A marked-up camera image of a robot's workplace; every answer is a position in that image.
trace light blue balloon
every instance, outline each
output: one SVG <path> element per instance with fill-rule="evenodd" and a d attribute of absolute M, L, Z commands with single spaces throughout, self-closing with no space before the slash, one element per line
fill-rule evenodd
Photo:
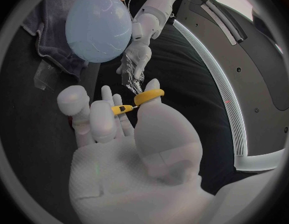
<path fill-rule="evenodd" d="M 76 0 L 66 21 L 66 38 L 80 58 L 95 63 L 119 56 L 132 34 L 132 22 L 120 0 Z"/>

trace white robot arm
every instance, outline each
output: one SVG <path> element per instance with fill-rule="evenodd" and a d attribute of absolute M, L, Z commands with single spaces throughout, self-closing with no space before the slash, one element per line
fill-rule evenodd
<path fill-rule="evenodd" d="M 172 13 L 176 0 L 147 0 L 132 21 L 132 43 L 125 53 L 136 64 L 134 78 L 141 72 L 151 58 L 150 39 L 156 39 Z M 122 65 L 117 69 L 121 74 Z"/>

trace led light strip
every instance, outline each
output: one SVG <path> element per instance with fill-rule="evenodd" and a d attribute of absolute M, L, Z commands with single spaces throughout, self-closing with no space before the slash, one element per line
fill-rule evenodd
<path fill-rule="evenodd" d="M 187 41 L 199 54 L 218 86 L 221 97 L 224 100 L 224 105 L 230 122 L 234 154 L 237 156 L 247 156 L 248 150 L 245 123 L 240 105 L 230 82 L 228 81 L 218 62 L 197 37 L 195 37 L 177 20 L 174 21 L 173 26 L 187 39 Z"/>

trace clear plastic wrap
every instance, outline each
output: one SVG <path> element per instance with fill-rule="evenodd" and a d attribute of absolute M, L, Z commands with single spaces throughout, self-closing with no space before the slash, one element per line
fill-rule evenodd
<path fill-rule="evenodd" d="M 121 73 L 121 83 L 129 88 L 134 94 L 139 94 L 142 92 L 141 85 L 144 81 L 143 72 L 140 75 L 139 80 L 134 78 L 134 72 L 136 64 L 131 61 L 131 59 L 123 53 L 123 57 L 121 59 L 122 63 L 122 73 Z"/>

